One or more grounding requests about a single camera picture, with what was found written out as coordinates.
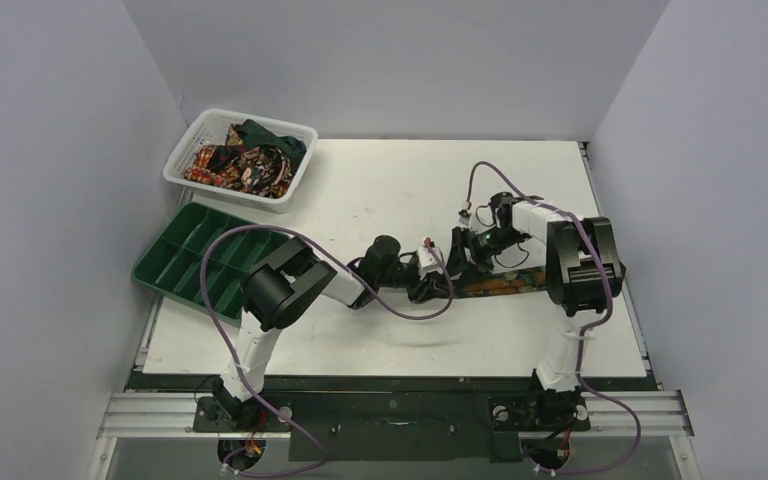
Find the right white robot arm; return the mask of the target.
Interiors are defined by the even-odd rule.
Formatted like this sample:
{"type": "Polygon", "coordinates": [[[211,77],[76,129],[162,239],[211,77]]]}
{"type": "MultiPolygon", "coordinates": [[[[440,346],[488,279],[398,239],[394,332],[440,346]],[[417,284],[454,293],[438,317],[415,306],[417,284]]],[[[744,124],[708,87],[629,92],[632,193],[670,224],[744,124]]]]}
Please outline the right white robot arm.
{"type": "Polygon", "coordinates": [[[524,400],[526,418],[540,429],[556,430],[578,420],[581,369],[596,327],[613,312],[622,290],[624,267],[610,221],[580,218],[536,197],[494,195],[485,224],[471,203],[459,212],[447,261],[450,272],[475,276],[491,269],[494,256],[527,240],[545,248],[544,285],[559,309],[546,349],[532,374],[536,392],[524,400]]]}

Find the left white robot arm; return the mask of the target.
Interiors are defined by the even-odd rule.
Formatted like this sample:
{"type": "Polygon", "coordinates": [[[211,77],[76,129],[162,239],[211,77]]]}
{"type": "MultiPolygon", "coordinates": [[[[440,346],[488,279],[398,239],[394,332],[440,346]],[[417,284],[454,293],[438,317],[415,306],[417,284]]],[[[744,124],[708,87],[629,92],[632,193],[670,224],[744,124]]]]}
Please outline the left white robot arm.
{"type": "Polygon", "coordinates": [[[439,248],[430,239],[404,252],[393,237],[375,238],[364,255],[337,266],[302,235],[293,236],[252,264],[239,281],[241,324],[235,337],[220,333],[230,363],[197,402],[195,427],[216,425],[247,430],[270,416],[285,419],[263,397],[267,365],[281,334],[315,300],[325,296],[351,309],[379,300],[383,289],[401,289],[413,303],[432,298],[452,302],[454,280],[439,248]]]}

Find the orange green patterned tie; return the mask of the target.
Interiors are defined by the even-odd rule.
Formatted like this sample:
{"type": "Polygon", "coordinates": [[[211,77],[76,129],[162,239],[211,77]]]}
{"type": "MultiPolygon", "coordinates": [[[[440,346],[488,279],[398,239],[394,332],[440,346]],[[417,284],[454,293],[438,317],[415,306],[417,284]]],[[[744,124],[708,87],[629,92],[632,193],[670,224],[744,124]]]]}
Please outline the orange green patterned tie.
{"type": "Polygon", "coordinates": [[[540,267],[529,267],[503,272],[477,270],[459,274],[453,281],[454,294],[443,285],[441,298],[484,298],[539,292],[546,289],[546,273],[540,267]]]}

